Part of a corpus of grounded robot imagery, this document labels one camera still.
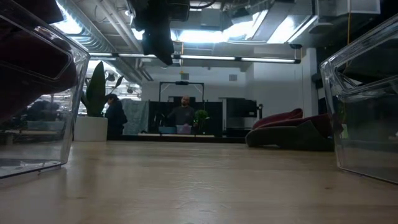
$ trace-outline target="cable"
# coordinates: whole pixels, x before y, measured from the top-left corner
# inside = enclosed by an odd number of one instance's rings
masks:
[[[105,16],[105,18],[104,19],[102,19],[102,20],[100,20],[100,21],[98,21],[98,18],[97,18],[97,5],[95,5],[95,8],[94,8],[94,18],[95,18],[95,21],[97,21],[97,22],[104,22],[105,21],[105,19],[106,19],[106,16]]]
[[[191,9],[205,9],[207,7],[212,6],[215,2],[216,2],[216,0],[212,0],[212,2],[205,4],[204,6],[190,6],[190,7],[191,7]]]

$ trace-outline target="fluorescent light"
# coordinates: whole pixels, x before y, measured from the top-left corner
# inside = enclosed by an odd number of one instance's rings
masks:
[[[156,58],[155,55],[144,54],[119,54],[120,57],[134,57],[134,58]]]
[[[92,57],[90,60],[116,60],[115,57]]]
[[[58,7],[62,12],[64,18],[61,22],[53,23],[52,25],[60,29],[65,34],[79,34],[83,31],[83,28],[77,24],[77,22],[69,15],[69,13],[57,3]]]
[[[142,40],[142,35],[144,34],[144,30],[142,31],[137,31],[136,29],[131,29],[132,33],[134,34],[134,36],[136,37],[137,40]],[[170,37],[172,39],[172,41],[177,40],[177,36],[175,35],[175,32],[170,30]]]
[[[119,53],[102,53],[113,55],[113,57],[131,57],[131,58],[156,58],[155,55],[144,54],[119,54]],[[254,57],[226,57],[226,56],[212,56],[212,55],[172,55],[173,59],[193,59],[193,60],[224,60],[232,62],[270,62],[270,63],[296,63],[295,59],[283,58],[254,58]],[[89,68],[95,67],[100,61],[90,61]]]
[[[221,31],[184,30],[179,41],[187,43],[220,43],[226,41]]]
[[[255,14],[253,14],[253,21],[254,24],[251,27],[251,29],[249,30],[249,32],[247,32],[246,34],[246,40],[252,38],[254,36],[254,34],[257,32],[257,30],[259,29],[260,25],[262,24],[262,22],[264,21],[264,19],[266,18],[266,15],[268,13],[268,10],[264,10],[261,12],[257,12]]]
[[[202,55],[181,55],[181,59],[235,60],[235,57],[202,56]]]
[[[313,22],[318,19],[318,16],[313,16],[304,26],[302,26],[287,42],[290,43],[300,36]]]
[[[91,56],[98,56],[98,57],[107,57],[112,56],[112,53],[90,53]]]
[[[274,31],[272,36],[267,41],[268,44],[283,44],[289,37],[294,34],[294,21],[290,16],[287,16],[278,28]]]
[[[294,59],[281,59],[281,58],[247,58],[241,59],[242,62],[270,62],[270,63],[294,63]]]

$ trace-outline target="person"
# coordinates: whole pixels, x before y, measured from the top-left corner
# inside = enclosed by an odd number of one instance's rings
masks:
[[[60,105],[47,100],[36,101],[27,110],[28,121],[55,121],[58,118],[57,110]]]
[[[189,96],[183,96],[181,106],[174,108],[167,119],[174,118],[175,125],[192,125],[195,110],[189,106],[189,101]]]
[[[123,124],[127,123],[122,103],[116,94],[109,94],[108,105],[105,112],[105,118],[108,119],[108,136],[120,136],[123,134]]]

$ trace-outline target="man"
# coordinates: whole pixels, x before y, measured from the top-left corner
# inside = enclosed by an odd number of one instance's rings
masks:
[[[108,136],[120,136],[123,134],[123,124],[127,123],[122,102],[116,94],[109,94],[108,105],[105,113],[105,118],[108,119]]]
[[[175,118],[175,125],[192,125],[195,110],[189,106],[189,96],[183,96],[181,106],[176,107],[167,119]]]

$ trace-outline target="large leaf plant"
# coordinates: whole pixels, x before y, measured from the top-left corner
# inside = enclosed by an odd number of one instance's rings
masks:
[[[123,76],[118,78],[113,90],[115,90],[122,83],[122,80]],[[87,84],[86,93],[83,93],[81,97],[81,102],[86,106],[87,109],[87,116],[103,116],[102,111],[104,110],[105,103],[108,99],[105,90],[106,81],[107,79],[105,78],[104,63],[100,62],[95,67],[93,76],[91,77],[90,82]]]

